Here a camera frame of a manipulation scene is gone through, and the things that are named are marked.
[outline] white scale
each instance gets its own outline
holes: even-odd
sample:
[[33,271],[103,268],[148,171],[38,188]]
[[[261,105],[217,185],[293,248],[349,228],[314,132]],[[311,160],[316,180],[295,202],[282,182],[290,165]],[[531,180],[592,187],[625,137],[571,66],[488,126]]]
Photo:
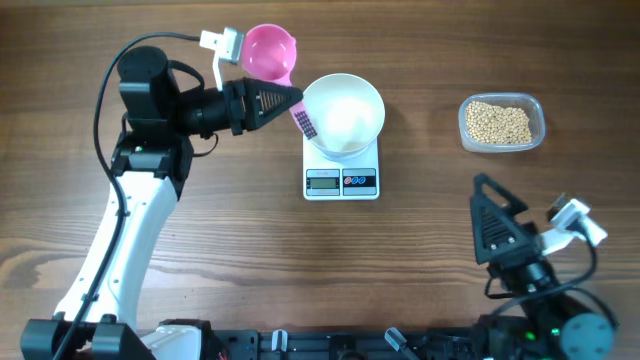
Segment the white scale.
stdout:
[[327,158],[303,139],[302,171],[302,193],[307,200],[375,200],[380,196],[378,139],[340,160]]

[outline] plastic container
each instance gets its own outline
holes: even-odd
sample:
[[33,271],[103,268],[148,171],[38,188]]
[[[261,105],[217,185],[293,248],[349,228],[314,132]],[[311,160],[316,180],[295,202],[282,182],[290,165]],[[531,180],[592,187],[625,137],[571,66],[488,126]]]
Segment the plastic container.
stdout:
[[[467,106],[472,101],[480,101],[490,105],[501,107],[517,107],[524,110],[529,118],[529,130],[531,131],[531,142],[526,144],[483,144],[473,140],[467,131]],[[458,111],[458,125],[460,126],[460,137],[462,146],[473,152],[512,152],[530,150],[540,145],[547,133],[544,124],[544,114],[538,100],[527,94],[520,93],[488,93],[470,96],[460,105]]]

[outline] white bowl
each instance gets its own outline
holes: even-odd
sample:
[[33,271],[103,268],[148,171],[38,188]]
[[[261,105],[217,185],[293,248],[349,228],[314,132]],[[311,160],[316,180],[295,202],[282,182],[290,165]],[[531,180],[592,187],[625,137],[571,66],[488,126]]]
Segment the white bowl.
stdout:
[[351,74],[331,74],[304,91],[304,105],[318,133],[309,140],[332,158],[364,150],[384,125],[384,102],[368,81]]

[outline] black cable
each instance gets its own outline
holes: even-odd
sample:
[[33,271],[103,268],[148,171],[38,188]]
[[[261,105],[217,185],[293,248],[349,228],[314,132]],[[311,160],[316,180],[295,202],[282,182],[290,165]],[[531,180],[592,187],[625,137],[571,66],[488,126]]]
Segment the black cable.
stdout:
[[105,73],[104,78],[102,79],[102,85],[100,86],[100,91],[98,92],[98,101],[96,102],[96,111],[93,117],[93,146],[96,149],[96,155],[98,155],[98,161],[100,162],[100,166],[102,167],[102,170],[104,171],[104,173],[107,175],[107,178],[109,179],[109,182],[113,186],[113,189],[118,198],[118,212],[117,212],[118,219],[116,221],[116,226],[113,231],[113,235],[111,236],[111,241],[109,242],[109,246],[105,251],[104,257],[102,258],[102,262],[100,263],[100,267],[98,267],[98,271],[96,271],[96,276],[93,278],[93,281],[91,282],[89,291],[87,292],[87,294],[84,295],[82,305],[80,306],[80,309],[76,314],[76,317],[73,319],[73,322],[69,327],[69,330],[67,331],[64,338],[62,339],[62,342],[60,343],[58,350],[53,356],[53,360],[60,360],[62,358],[62,356],[66,352],[66,348],[69,345],[69,342],[73,338],[73,333],[78,328],[80,321],[82,321],[82,319],[84,318],[87,310],[89,309],[89,305],[91,305],[91,303],[94,301],[96,291],[98,291],[98,286],[102,283],[102,278],[104,277],[104,273],[107,269],[107,266],[111,261],[111,257],[113,256],[113,251],[118,243],[118,239],[120,238],[120,232],[122,231],[122,225],[124,223],[124,218],[126,216],[127,204],[125,201],[124,192],[122,191],[122,188],[120,188],[120,184],[118,184],[118,181],[116,180],[115,176],[113,176],[113,174],[111,173],[109,169],[109,165],[104,159],[104,155],[102,155],[102,149],[100,148],[100,139],[98,136],[100,110],[102,109],[102,99],[104,98],[104,92],[105,92],[105,89],[107,88],[107,81],[111,76],[111,72],[113,71],[113,68],[116,66],[118,61],[120,61],[120,58],[122,58],[122,56],[131,47],[133,47],[135,44],[143,40],[156,38],[156,37],[170,37],[170,38],[178,38],[178,39],[189,40],[189,41],[200,41],[199,36],[189,36],[189,35],[183,35],[183,34],[172,33],[172,32],[157,32],[157,33],[142,35],[134,39],[130,43],[128,43],[125,47],[122,48],[122,50],[120,50],[120,52],[116,55],[116,57],[111,62],[111,65],[109,65],[109,68],[107,69],[107,72]]
[[122,120],[120,126],[122,127],[122,129],[120,129],[120,135],[124,136],[127,134],[127,114],[128,113],[124,113],[122,114]]
[[205,157],[205,156],[211,154],[211,152],[213,152],[213,150],[216,149],[216,146],[218,146],[218,134],[213,133],[213,136],[216,137],[216,142],[213,143],[213,146],[211,147],[211,149],[209,149],[208,151],[203,152],[203,153],[193,154],[193,157]]
[[613,312],[613,310],[611,310],[611,308],[609,308],[609,306],[604,301],[600,300],[597,296],[595,296],[594,294],[592,294],[590,291],[588,291],[586,289],[573,288],[573,289],[569,289],[569,290],[570,291],[577,291],[577,292],[579,292],[581,294],[586,295],[589,299],[591,299],[591,301],[596,303],[596,305],[600,308],[600,311],[602,311],[604,316],[607,317],[607,320],[609,320],[609,323],[611,324],[611,327],[614,330],[618,329],[618,326],[620,326],[620,323],[618,322],[618,318],[616,317],[616,314]]
[[556,287],[547,289],[547,290],[543,290],[543,291],[538,291],[538,292],[534,292],[531,293],[529,295],[525,295],[525,296],[521,296],[518,298],[515,298],[513,300],[509,300],[506,303],[500,305],[498,308],[496,308],[495,310],[493,310],[491,312],[491,314],[489,314],[489,316],[486,318],[487,321],[491,321],[492,319],[494,319],[496,316],[500,315],[501,313],[509,310],[510,308],[523,304],[527,301],[532,301],[532,300],[537,300],[537,299],[541,299],[543,297],[547,297],[547,296],[552,296],[552,295],[556,295],[562,292],[565,292],[567,290],[570,290],[576,286],[578,286],[580,283],[582,283],[583,281],[587,280],[588,278],[591,277],[591,275],[593,275],[593,273],[596,272],[596,268],[598,267],[598,255],[596,254],[596,248],[595,246],[593,246],[593,243],[591,242],[591,237],[589,236],[588,232],[586,231],[586,229],[584,228],[584,226],[579,222],[576,221],[574,223],[574,227],[573,228],[569,228],[567,227],[567,230],[572,230],[572,231],[577,231],[580,234],[582,234],[585,237],[585,243],[587,244],[587,246],[589,247],[589,253],[591,254],[591,265],[589,266],[589,269],[582,274],[581,276],[578,276],[577,278],[573,279],[573,280],[569,280],[561,285],[558,285]]
[[493,282],[494,279],[495,279],[494,277],[490,277],[489,280],[487,280],[487,284],[484,286],[484,296],[492,300],[510,299],[516,296],[513,293],[489,294],[489,291],[491,289],[491,283]]

